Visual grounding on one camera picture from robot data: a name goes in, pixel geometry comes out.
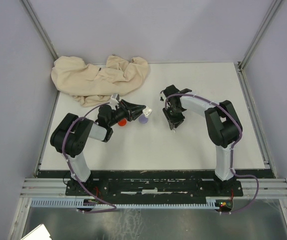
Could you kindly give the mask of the purple round charging case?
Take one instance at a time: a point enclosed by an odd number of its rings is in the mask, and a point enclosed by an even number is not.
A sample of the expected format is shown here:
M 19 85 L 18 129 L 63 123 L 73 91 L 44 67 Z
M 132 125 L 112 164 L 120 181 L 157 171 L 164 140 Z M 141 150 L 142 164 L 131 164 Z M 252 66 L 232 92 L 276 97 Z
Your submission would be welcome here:
M 141 123 L 141 124 L 146 124 L 148 121 L 149 121 L 149 118 L 146 117 L 144 114 L 141 115 L 139 118 L 138 118 L 138 121 Z

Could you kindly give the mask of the white round charging case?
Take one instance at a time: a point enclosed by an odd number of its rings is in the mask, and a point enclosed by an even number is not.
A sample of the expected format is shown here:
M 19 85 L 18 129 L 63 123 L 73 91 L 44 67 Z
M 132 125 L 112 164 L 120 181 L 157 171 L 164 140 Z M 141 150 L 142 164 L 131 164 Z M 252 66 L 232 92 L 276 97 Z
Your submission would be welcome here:
M 146 118 L 148 118 L 152 113 L 152 111 L 153 110 L 150 107 L 146 107 L 145 109 L 142 110 L 142 113 Z

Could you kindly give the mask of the red round charging case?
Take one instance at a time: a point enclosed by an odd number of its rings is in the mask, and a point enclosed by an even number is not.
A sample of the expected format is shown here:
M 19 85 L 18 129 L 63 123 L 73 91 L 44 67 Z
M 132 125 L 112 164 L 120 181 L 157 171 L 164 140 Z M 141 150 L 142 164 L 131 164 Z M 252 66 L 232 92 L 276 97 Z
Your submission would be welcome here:
M 127 124 L 127 120 L 125 118 L 118 122 L 118 125 L 121 127 L 125 126 L 126 124 Z

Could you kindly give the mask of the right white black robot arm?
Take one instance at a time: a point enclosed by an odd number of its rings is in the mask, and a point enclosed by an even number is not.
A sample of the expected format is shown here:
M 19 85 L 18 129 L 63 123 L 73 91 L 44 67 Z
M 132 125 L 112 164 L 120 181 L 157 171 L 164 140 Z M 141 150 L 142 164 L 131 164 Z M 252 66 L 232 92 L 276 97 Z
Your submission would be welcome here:
M 188 88 L 179 90 L 174 85 L 166 87 L 159 95 L 164 102 L 162 111 L 170 130 L 183 123 L 186 110 L 205 118 L 208 136 L 216 147 L 213 191 L 224 196 L 231 190 L 229 180 L 234 177 L 234 147 L 243 136 L 243 127 L 233 104 L 229 100 L 216 103 Z

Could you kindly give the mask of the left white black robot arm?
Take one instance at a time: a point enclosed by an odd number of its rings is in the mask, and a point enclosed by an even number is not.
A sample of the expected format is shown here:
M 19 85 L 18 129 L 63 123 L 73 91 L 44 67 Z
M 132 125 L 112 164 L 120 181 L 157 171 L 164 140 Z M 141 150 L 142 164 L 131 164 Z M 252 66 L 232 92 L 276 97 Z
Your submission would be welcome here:
M 95 121 L 86 116 L 67 113 L 50 137 L 50 145 L 62 154 L 68 164 L 71 177 L 78 181 L 76 188 L 83 195 L 94 190 L 94 182 L 89 179 L 89 169 L 83 150 L 88 139 L 108 142 L 113 134 L 112 127 L 122 120 L 132 122 L 139 118 L 147 107 L 119 100 L 113 108 L 109 103 L 100 104 Z

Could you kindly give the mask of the beige crumpled cloth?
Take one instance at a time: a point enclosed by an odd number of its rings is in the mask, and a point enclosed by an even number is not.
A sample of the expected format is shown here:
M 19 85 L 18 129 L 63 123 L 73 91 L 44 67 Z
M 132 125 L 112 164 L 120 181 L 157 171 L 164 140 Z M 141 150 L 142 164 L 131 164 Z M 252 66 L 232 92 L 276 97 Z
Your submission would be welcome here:
M 86 64 L 80 57 L 61 56 L 50 76 L 58 91 L 70 95 L 82 107 L 91 107 L 109 101 L 113 94 L 125 96 L 140 88 L 148 73 L 149 64 L 142 57 L 128 61 L 110 55 L 100 67 Z

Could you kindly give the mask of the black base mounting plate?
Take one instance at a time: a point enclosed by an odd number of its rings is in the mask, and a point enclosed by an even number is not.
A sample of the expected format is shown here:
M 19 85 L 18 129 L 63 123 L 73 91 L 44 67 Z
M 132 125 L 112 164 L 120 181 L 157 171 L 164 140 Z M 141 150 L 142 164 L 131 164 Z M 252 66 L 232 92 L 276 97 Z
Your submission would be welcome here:
M 219 183 L 212 170 L 95 170 L 83 185 L 69 180 L 66 193 L 92 193 L 115 205 L 204 204 L 207 197 L 230 199 L 240 186 L 241 182 L 236 178 Z M 174 193 L 158 196 L 121 194 L 121 191 L 154 188 Z

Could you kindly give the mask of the control box with leds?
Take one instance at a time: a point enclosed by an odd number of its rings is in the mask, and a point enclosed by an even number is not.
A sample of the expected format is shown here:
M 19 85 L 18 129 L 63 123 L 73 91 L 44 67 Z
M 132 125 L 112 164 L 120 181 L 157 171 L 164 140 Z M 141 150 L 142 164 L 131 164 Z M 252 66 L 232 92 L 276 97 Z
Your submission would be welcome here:
M 232 200 L 220 200 L 218 202 L 218 211 L 219 212 L 230 212 L 233 209 L 233 201 Z

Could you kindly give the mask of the white sheet corner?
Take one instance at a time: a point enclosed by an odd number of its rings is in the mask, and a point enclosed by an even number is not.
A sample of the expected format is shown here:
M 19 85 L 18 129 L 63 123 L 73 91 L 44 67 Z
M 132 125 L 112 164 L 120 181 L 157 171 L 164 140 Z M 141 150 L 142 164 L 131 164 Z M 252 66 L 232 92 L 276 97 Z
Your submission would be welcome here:
M 22 237 L 21 240 L 52 240 L 52 238 L 45 225 L 40 224 L 27 235 Z

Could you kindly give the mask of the aluminium frame rail front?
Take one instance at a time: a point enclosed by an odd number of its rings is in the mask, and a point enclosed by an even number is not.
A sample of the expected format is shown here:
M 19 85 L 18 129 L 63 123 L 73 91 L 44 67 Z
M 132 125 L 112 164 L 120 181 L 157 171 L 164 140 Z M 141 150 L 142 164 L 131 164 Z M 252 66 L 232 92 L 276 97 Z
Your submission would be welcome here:
M 241 186 L 233 191 L 234 199 L 251 199 L 257 194 L 257 200 L 287 199 L 287 181 L 281 178 L 260 179 L 259 190 L 256 191 L 254 179 L 241 179 Z M 87 193 L 66 193 L 67 186 L 61 178 L 27 178 L 24 180 L 20 193 L 21 197 L 30 198 L 89 198 Z M 170 195 L 174 191 L 159 191 L 153 189 L 139 189 L 135 191 L 121 191 L 122 195 L 158 196 Z

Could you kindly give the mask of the left aluminium corner post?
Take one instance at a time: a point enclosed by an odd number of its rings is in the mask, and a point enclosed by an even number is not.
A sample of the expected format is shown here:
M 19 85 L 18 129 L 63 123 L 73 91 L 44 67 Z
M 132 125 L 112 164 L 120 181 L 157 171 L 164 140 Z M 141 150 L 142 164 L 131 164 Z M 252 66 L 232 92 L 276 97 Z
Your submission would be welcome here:
M 40 36 L 42 42 L 44 43 L 46 49 L 48 50 L 51 58 L 53 61 L 59 58 L 58 53 L 56 52 L 54 45 L 48 36 L 46 29 L 43 27 L 36 11 L 33 8 L 33 5 L 30 0 L 19 0 L 21 5 L 23 6 L 24 10 L 26 11 L 29 19 L 31 20 L 35 30 L 37 31 L 38 35 Z

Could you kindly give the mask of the aluminium corner post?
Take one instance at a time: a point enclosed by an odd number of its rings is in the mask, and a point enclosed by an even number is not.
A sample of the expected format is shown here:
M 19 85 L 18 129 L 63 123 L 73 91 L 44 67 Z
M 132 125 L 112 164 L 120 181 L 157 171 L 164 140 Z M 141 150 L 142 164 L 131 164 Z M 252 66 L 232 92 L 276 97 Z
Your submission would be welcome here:
M 54 45 L 48 36 L 46 29 L 43 27 L 36 11 L 33 8 L 33 5 L 30 0 L 19 0 L 21 5 L 23 6 L 24 10 L 26 11 L 29 19 L 31 20 L 35 30 L 37 31 L 38 35 L 40 36 L 42 42 L 44 43 L 46 49 L 48 50 L 51 58 L 53 61 L 59 58 L 58 53 L 56 52 Z
M 263 20 L 261 21 L 249 47 L 247 48 L 243 59 L 238 63 L 238 69 L 240 72 L 244 71 L 248 66 L 252 56 L 254 55 L 256 49 L 258 48 L 260 42 L 262 41 L 263 37 L 265 36 L 266 32 L 268 31 L 271 23 L 273 22 L 275 16 L 279 12 L 282 4 L 284 3 L 283 0 L 273 0 L 265 13 Z

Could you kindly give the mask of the right aluminium corner post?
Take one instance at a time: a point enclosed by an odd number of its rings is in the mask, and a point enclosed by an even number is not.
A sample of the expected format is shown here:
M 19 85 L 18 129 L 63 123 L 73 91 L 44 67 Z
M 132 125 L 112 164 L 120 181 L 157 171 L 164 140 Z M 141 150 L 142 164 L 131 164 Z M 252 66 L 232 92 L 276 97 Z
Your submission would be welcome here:
M 247 48 L 243 59 L 238 63 L 238 69 L 240 72 L 244 71 L 248 66 L 252 56 L 254 55 L 256 49 L 258 48 L 260 42 L 262 41 L 263 37 L 265 36 L 266 32 L 268 31 L 271 23 L 273 22 L 275 16 L 279 12 L 282 4 L 284 3 L 283 0 L 273 0 L 265 13 L 263 20 L 261 21 L 249 47 Z

